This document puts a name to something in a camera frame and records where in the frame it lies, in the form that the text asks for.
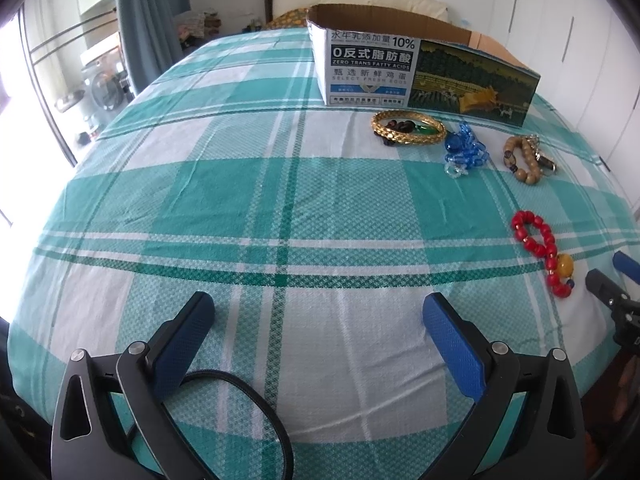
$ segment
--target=blue gripper pad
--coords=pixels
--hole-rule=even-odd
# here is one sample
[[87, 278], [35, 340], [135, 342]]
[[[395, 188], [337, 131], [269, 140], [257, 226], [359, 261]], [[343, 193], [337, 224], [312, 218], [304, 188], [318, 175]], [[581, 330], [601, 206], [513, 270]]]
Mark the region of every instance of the blue gripper pad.
[[640, 285], [640, 264], [622, 251], [613, 255], [613, 266]]
[[460, 392], [478, 402], [486, 388], [484, 363], [463, 334], [464, 321], [442, 294], [433, 292], [424, 298], [422, 322]]
[[178, 389], [200, 345], [213, 325], [214, 305], [209, 294], [196, 292], [168, 323], [167, 330], [175, 330], [156, 358], [152, 389], [160, 400]]

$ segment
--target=cabinet handle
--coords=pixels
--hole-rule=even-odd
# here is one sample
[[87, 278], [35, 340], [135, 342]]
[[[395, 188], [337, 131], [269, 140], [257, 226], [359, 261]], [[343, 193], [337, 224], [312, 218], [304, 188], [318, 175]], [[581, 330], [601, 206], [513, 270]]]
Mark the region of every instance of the cabinet handle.
[[566, 51], [569, 48], [569, 42], [571, 41], [571, 33], [574, 31], [574, 19], [575, 17], [571, 17], [571, 25], [569, 25], [569, 34], [566, 37], [566, 43], [564, 44], [564, 52], [562, 53], [562, 62], [564, 63], [564, 58], [566, 57]]
[[640, 98], [640, 88], [638, 88], [638, 93], [636, 94], [636, 100], [634, 101], [634, 107], [631, 108], [632, 110], [635, 110], [636, 106], [638, 106], [638, 98]]
[[611, 170], [609, 169], [609, 166], [607, 166], [607, 163], [604, 161], [604, 159], [601, 156], [599, 156], [598, 158], [600, 159], [600, 161], [603, 164], [603, 166], [605, 168], [607, 168], [607, 171], [609, 171], [609, 173], [611, 173]]
[[513, 17], [516, 15], [516, 4], [518, 0], [513, 0], [513, 9], [511, 9], [511, 20], [509, 21], [509, 33], [511, 33], [511, 27], [513, 27]]

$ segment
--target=window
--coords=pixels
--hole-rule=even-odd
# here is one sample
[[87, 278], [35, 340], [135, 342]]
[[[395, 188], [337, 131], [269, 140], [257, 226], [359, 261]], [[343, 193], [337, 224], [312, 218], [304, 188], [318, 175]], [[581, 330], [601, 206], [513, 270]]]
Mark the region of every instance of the window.
[[133, 99], [115, 0], [25, 0], [22, 44], [40, 104], [72, 165]]
[[9, 96], [7, 95], [6, 90], [4, 89], [4, 84], [2, 83], [2, 74], [0, 73], [0, 114], [8, 104], [9, 104]]
[[0, 29], [0, 316], [11, 321], [37, 237], [73, 168], [36, 98], [18, 19]]

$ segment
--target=plaid bed sheet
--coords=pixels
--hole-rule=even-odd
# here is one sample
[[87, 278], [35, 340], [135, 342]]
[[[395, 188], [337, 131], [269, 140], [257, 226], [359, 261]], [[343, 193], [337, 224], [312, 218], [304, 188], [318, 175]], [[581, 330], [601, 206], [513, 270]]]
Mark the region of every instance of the plaid bed sheet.
[[[454, 180], [442, 145], [383, 146], [373, 112], [322, 104], [305, 29], [223, 38], [166, 72], [97, 139], [34, 249], [10, 330], [18, 393], [51, 421], [75, 348], [120, 352], [196, 290], [216, 321], [192, 369], [229, 370], [276, 406], [298, 479], [417, 478], [455, 432], [470, 401], [421, 323], [435, 290], [489, 340], [566, 349], [586, 391], [616, 346], [584, 277], [633, 294], [611, 256], [640, 258], [600, 159], [536, 97], [522, 129], [470, 120], [492, 160]], [[513, 134], [538, 134], [558, 175], [517, 182]], [[521, 208], [573, 256], [567, 300], [513, 239]], [[221, 478], [277, 477], [273, 432], [242, 396], [194, 384], [168, 407]]]

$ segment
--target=red beads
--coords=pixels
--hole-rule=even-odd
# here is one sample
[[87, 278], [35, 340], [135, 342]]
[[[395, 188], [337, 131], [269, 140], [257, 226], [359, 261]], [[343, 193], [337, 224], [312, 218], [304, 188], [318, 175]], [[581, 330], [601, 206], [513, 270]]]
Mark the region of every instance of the red beads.
[[544, 258], [546, 255], [546, 247], [542, 244], [538, 244], [536, 245], [536, 248], [533, 249], [533, 253], [539, 258]]
[[555, 285], [551, 291], [558, 297], [558, 298], [568, 298], [569, 295], [571, 294], [571, 287], [565, 283], [559, 283], [558, 285]]
[[517, 231], [514, 234], [515, 238], [517, 241], [521, 242], [523, 241], [527, 236], [529, 236], [529, 233], [527, 233], [527, 230], [524, 227], [519, 227], [517, 229]]
[[560, 276], [558, 276], [557, 274], [547, 275], [546, 284], [548, 286], [556, 286], [558, 283], [560, 283]]
[[533, 252], [537, 245], [538, 243], [531, 237], [524, 240], [524, 248], [529, 252]]
[[545, 269], [546, 270], [556, 270], [558, 268], [558, 259], [557, 258], [547, 258], [545, 260]]
[[[539, 229], [544, 244], [539, 244], [529, 235], [525, 227], [526, 224], [533, 224]], [[551, 288], [551, 292], [558, 298], [568, 298], [574, 281], [569, 279], [567, 283], [562, 283], [560, 276], [556, 273], [558, 268], [558, 247], [556, 246], [556, 238], [551, 232], [551, 227], [545, 223], [542, 216], [535, 215], [532, 211], [516, 211], [513, 218], [511, 218], [511, 228], [514, 230], [514, 238], [523, 242], [527, 251], [533, 253], [537, 258], [545, 259], [545, 269], [548, 271], [546, 284]]]

